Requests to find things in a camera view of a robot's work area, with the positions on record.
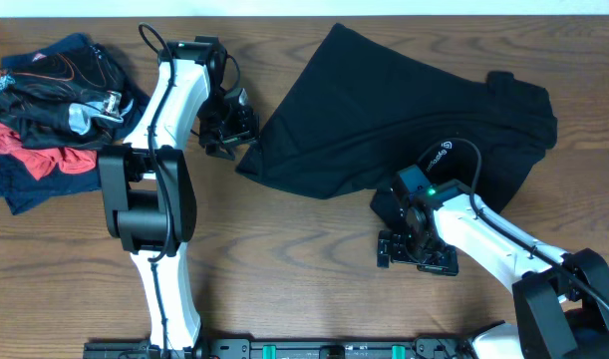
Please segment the black polo shirt with logo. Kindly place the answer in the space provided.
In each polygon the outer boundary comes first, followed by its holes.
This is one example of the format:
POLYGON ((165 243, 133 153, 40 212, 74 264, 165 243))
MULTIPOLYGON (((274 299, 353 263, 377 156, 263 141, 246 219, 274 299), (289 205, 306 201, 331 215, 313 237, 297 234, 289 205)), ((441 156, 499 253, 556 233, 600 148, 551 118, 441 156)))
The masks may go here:
POLYGON ((394 225, 398 171, 459 180, 501 211, 556 141, 544 88, 509 72, 469 81, 336 24, 237 171, 317 199, 371 189, 374 210, 394 225))

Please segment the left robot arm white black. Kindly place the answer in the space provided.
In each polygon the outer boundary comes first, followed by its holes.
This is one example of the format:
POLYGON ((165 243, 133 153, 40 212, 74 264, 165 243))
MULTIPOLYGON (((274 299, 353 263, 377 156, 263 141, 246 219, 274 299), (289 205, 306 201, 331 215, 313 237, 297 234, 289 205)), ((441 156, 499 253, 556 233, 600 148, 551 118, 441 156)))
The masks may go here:
POLYGON ((120 145, 98 158, 108 231, 136 266, 151 316, 141 349, 86 347, 107 358, 202 358, 201 319, 193 302, 187 247, 196 198, 184 149, 190 136, 215 158, 232 161, 256 143, 259 117, 239 85, 222 86, 232 56, 219 39, 164 42, 155 51, 158 81, 145 113, 120 145))

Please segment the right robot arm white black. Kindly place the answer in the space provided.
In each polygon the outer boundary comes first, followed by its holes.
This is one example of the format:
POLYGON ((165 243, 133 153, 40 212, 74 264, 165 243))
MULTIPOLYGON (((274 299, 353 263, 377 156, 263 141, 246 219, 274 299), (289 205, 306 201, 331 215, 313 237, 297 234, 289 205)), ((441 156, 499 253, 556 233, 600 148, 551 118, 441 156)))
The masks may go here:
POLYGON ((460 357, 609 358, 609 266, 595 251, 547 244, 486 206, 473 186, 431 183, 416 166, 377 191, 371 208, 387 226, 378 266, 455 276, 464 252, 511 294, 515 323, 472 335, 460 357))

